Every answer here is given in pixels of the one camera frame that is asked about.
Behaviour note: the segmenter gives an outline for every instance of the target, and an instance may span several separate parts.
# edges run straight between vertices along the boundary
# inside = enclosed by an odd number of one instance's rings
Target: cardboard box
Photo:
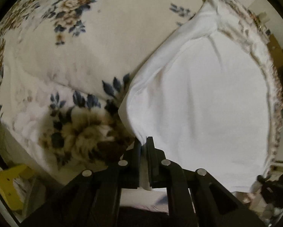
[[[283,51],[273,34],[269,37],[270,42],[267,44],[274,65],[277,69],[283,66]]]

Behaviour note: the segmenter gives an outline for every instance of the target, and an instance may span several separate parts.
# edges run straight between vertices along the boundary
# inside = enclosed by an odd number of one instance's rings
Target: blue leaf pattern
[[[4,65],[2,65],[0,68],[0,79],[3,79],[3,77],[4,77]]]
[[[93,107],[101,107],[99,99],[95,95],[88,95],[86,104],[89,109]]]
[[[124,88],[127,88],[127,85],[129,84],[130,82],[130,74],[127,73],[126,75],[124,75],[123,77],[123,82],[124,82]]]
[[[73,103],[79,107],[85,106],[85,99],[77,90],[73,93]]]
[[[58,92],[56,92],[56,94],[55,94],[55,100],[56,100],[57,103],[59,102],[59,93]]]
[[[173,3],[171,3],[171,5],[170,5],[170,10],[172,12],[174,12],[174,13],[177,13],[178,16],[180,16],[182,18],[188,18],[189,17],[189,20],[191,20],[194,17],[194,15],[195,15],[195,13],[191,14],[191,10],[190,9],[188,9],[188,8],[185,9],[182,6],[177,6],[177,5],[173,4]],[[178,26],[182,26],[183,25],[183,23],[181,23],[181,22],[176,22],[176,24]]]
[[[50,105],[50,108],[51,108],[51,109],[55,109],[55,108],[56,108],[56,105],[53,103],[53,104]]]
[[[81,16],[85,11],[91,10],[92,4],[97,1],[98,0],[74,0],[73,2],[73,0],[58,0],[52,3],[51,7],[43,14],[42,19],[53,18],[55,21],[54,32],[58,33],[56,45],[65,44],[64,40],[62,40],[65,30],[72,33],[74,37],[78,37],[80,33],[86,32],[85,25],[81,22]]]
[[[1,112],[1,110],[2,110],[2,105],[0,105],[0,118],[2,118],[2,116],[3,116],[3,114],[4,114],[4,112]]]
[[[59,108],[62,108],[65,104],[66,104],[66,101],[61,101],[61,103],[59,104]]]
[[[118,92],[121,91],[121,82],[120,82],[116,77],[114,77],[114,79],[113,79],[113,87],[114,87]]]
[[[114,96],[114,90],[112,88],[112,86],[108,83],[106,83],[105,81],[102,81],[103,82],[103,88],[104,88],[104,91],[107,95],[111,96],[111,97],[115,97]]]

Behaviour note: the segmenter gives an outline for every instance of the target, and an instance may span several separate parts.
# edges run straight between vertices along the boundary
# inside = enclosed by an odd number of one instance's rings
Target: white towel
[[[143,144],[152,136],[167,159],[231,192],[250,190],[268,151],[267,84],[243,29],[226,4],[206,0],[138,71],[119,110]]]

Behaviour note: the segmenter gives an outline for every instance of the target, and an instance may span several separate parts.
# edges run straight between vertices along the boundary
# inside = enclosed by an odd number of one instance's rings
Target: yellow plastic part
[[[12,211],[22,210],[24,204],[13,187],[13,179],[21,177],[29,179],[34,176],[34,171],[26,165],[19,165],[0,172],[0,194]]]

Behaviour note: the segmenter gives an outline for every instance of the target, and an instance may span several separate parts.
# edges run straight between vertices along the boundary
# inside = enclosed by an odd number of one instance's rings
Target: metal screw head
[[[90,177],[90,176],[92,175],[92,171],[90,171],[90,170],[84,170],[84,171],[82,172],[82,175],[83,175],[84,177]]]
[[[168,159],[164,159],[164,160],[162,160],[162,165],[164,165],[164,166],[169,166],[170,164],[171,164],[171,161],[170,160],[168,160]]]
[[[207,171],[205,169],[198,169],[197,170],[197,174],[201,175],[201,176],[204,176],[207,174]]]
[[[120,165],[120,166],[126,166],[127,164],[128,164],[128,162],[126,160],[120,160],[118,162],[118,165]]]

